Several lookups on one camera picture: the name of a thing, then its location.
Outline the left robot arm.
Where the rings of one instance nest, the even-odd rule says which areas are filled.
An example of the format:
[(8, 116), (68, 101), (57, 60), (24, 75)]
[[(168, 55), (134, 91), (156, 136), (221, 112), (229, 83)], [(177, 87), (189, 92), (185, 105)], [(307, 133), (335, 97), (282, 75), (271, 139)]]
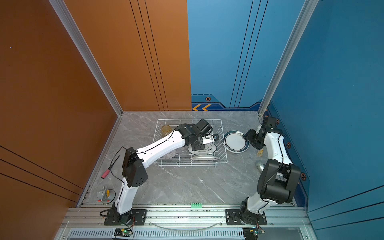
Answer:
[(201, 119), (196, 124), (176, 126), (170, 134), (146, 147), (128, 148), (122, 164), (123, 183), (106, 218), (115, 224), (127, 223), (133, 215), (133, 201), (138, 188), (148, 179), (147, 168), (159, 158), (185, 146), (203, 150), (204, 145), (219, 140), (212, 130), (212, 126)]

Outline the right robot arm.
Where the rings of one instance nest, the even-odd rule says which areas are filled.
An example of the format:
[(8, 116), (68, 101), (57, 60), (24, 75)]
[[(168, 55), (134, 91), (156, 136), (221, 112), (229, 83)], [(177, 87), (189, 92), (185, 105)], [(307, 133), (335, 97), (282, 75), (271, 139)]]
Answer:
[(256, 131), (248, 130), (244, 136), (254, 148), (265, 147), (268, 152), (257, 192), (241, 204), (240, 219), (245, 225), (265, 225), (265, 211), (274, 205), (290, 203), (295, 195), (301, 170), (288, 156), (283, 132), (277, 123), (276, 118), (266, 117)]

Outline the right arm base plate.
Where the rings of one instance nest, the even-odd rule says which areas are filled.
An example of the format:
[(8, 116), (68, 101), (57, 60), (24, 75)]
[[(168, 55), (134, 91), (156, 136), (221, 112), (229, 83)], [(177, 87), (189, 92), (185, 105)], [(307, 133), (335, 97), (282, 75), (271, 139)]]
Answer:
[(241, 212), (240, 209), (226, 209), (226, 223), (229, 226), (235, 225), (259, 225), (266, 226), (267, 218), (265, 214), (257, 215), (249, 211)]

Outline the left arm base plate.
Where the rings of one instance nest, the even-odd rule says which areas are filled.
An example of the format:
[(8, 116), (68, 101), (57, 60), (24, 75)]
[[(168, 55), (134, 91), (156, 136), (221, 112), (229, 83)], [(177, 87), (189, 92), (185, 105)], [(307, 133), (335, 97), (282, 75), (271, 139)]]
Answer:
[(145, 209), (132, 209), (125, 214), (119, 214), (114, 209), (109, 209), (105, 217), (105, 226), (143, 226), (147, 217), (147, 210)]

